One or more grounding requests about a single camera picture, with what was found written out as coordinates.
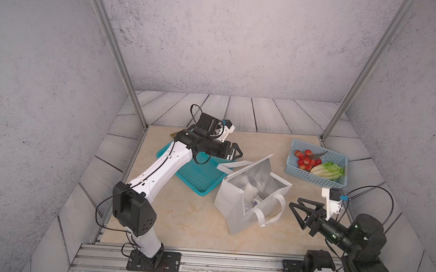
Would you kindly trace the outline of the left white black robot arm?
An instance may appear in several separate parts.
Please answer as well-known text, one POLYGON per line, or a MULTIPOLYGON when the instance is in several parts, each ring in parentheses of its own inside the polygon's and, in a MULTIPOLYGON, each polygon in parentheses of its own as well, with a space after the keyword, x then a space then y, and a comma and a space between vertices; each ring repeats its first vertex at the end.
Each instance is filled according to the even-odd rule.
POLYGON ((243 156, 237 143, 184 129, 176 133, 168 149, 146 171, 128 184, 117 183, 112 190, 112 215, 133 236, 138 252, 148 260, 157 260, 164 252, 154 230, 157 214, 151 204, 175 173, 199 153, 228 161, 243 156))

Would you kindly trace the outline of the white insulated delivery bag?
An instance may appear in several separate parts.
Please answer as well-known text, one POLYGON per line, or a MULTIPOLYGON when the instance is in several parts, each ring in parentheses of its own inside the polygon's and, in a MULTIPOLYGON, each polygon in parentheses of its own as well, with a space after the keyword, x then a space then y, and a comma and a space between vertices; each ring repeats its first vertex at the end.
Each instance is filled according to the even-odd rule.
POLYGON ((292 184, 272 172, 270 158, 217 166, 227 176, 222 180, 214 206, 225 217, 231 235, 253 224, 270 226, 286 210, 284 196, 292 184))

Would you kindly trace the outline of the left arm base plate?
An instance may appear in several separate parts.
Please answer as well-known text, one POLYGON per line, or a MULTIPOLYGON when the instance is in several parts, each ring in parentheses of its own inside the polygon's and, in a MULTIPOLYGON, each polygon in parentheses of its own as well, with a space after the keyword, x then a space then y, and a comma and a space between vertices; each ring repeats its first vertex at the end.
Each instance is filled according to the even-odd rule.
POLYGON ((154 257, 146 257, 139 250, 133 250, 126 266, 127 271, 179 272, 181 253, 160 250, 154 257))

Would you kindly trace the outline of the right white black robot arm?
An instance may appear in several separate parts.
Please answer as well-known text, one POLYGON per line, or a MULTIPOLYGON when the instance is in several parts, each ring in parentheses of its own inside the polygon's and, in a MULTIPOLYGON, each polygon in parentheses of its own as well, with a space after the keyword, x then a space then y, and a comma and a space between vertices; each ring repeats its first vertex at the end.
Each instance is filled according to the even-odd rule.
POLYGON ((341 262, 344 272, 389 272, 379 255, 387 242, 382 224, 373 216, 360 214, 345 227, 327 217, 324 204, 299 198, 289 208, 302 229, 309 234, 321 234, 325 240, 344 252, 341 262))

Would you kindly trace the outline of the white ice pack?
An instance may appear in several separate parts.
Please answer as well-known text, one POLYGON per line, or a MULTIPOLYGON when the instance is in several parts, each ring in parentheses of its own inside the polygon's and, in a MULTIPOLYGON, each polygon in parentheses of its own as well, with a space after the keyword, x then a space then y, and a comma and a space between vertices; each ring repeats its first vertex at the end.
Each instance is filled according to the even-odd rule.
POLYGON ((251 184, 247 184, 245 186, 243 199, 245 212, 249 212, 262 201, 259 196, 258 189, 251 184))

